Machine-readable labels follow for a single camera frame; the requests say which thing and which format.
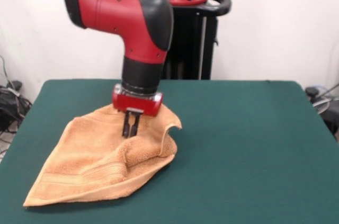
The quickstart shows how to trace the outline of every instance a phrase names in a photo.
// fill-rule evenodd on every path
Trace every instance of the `towel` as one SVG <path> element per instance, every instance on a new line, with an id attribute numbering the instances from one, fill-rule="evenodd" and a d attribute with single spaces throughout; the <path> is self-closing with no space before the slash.
<path id="1" fill-rule="evenodd" d="M 108 105 L 70 121 L 23 206 L 127 197 L 174 159 L 177 145 L 168 131 L 182 125 L 165 105 L 155 118 L 142 115 L 129 139 L 122 136 L 123 119 Z"/>

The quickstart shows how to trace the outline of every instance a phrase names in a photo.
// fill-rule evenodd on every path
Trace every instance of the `white wall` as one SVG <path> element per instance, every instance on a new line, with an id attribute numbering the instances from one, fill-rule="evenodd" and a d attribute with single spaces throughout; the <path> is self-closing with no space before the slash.
<path id="1" fill-rule="evenodd" d="M 213 79 L 339 81 L 339 0 L 233 0 L 218 39 Z M 123 44 L 73 26 L 63 0 L 0 0 L 0 53 L 34 100 L 51 78 L 120 78 Z"/>

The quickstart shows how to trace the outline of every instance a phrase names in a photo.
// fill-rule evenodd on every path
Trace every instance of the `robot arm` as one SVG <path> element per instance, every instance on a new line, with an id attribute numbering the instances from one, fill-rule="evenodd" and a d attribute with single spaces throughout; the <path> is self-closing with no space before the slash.
<path id="1" fill-rule="evenodd" d="M 169 0 L 65 0 L 65 3 L 71 21 L 78 27 L 117 34 L 123 39 L 122 85 L 113 91 L 114 107 L 127 116 L 136 115 L 136 127 L 140 114 L 156 116 L 162 102 L 162 94 L 156 91 L 173 34 L 174 16 Z M 123 130 L 127 137 L 126 122 Z"/>

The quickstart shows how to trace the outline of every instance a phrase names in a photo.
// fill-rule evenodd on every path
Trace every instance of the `green table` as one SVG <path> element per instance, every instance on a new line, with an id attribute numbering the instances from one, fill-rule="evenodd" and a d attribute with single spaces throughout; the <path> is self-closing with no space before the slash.
<path id="1" fill-rule="evenodd" d="M 45 83 L 0 164 L 0 223 L 339 223 L 339 149 L 293 82 L 168 81 L 175 160 L 131 197 L 25 209 L 69 120 L 114 80 Z"/>

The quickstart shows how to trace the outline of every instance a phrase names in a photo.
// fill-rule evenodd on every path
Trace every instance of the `black robot stand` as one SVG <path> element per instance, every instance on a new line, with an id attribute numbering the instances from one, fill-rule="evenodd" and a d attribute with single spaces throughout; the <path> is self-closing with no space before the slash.
<path id="1" fill-rule="evenodd" d="M 231 9 L 231 0 L 194 6 L 173 6 L 174 32 L 162 79 L 210 80 L 218 19 Z"/>

